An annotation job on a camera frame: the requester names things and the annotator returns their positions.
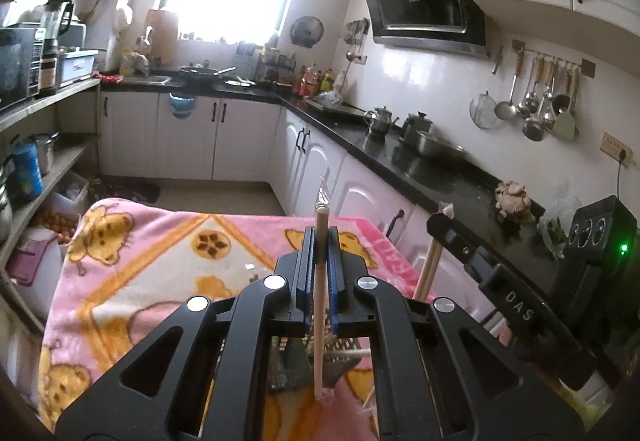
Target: teapot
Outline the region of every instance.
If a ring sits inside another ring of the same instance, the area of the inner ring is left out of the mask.
[[[386,136],[386,133],[389,132],[391,127],[400,119],[396,118],[392,120],[391,111],[389,111],[386,106],[383,108],[375,107],[373,111],[367,111],[363,118],[369,127],[369,132],[379,136]]]

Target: blanket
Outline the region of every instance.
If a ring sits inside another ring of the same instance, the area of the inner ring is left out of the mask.
[[[224,299],[300,250],[312,218],[170,212],[110,198],[92,205],[69,245],[44,334],[38,378],[42,420],[60,414],[178,306]],[[412,296],[417,274],[364,219],[332,218],[340,247]],[[376,439],[362,404],[373,383],[365,358],[319,403],[313,389],[266,397],[267,441]]]

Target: cutting board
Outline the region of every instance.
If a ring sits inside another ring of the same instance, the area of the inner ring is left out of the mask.
[[[165,10],[149,10],[145,34],[151,42],[152,66],[171,64],[178,42],[178,15]]]

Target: wall socket panel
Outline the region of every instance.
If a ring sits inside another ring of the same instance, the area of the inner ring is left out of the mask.
[[[602,143],[600,144],[600,150],[603,151],[605,154],[608,154],[609,156],[611,156],[616,161],[620,161],[620,151],[624,150],[626,152],[626,157],[622,162],[622,164],[624,166],[629,166],[631,163],[633,163],[634,151],[631,150],[629,147],[627,147],[625,144],[623,144],[617,138],[614,138],[608,132],[605,132],[602,135]]]

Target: blender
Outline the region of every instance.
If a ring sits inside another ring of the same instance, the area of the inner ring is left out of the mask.
[[[66,33],[71,26],[74,4],[71,0],[49,0],[44,6],[40,25],[45,28],[44,48],[40,63],[40,96],[54,95],[58,90],[56,81],[58,71],[58,37]],[[62,20],[68,14],[66,26],[60,28]]]

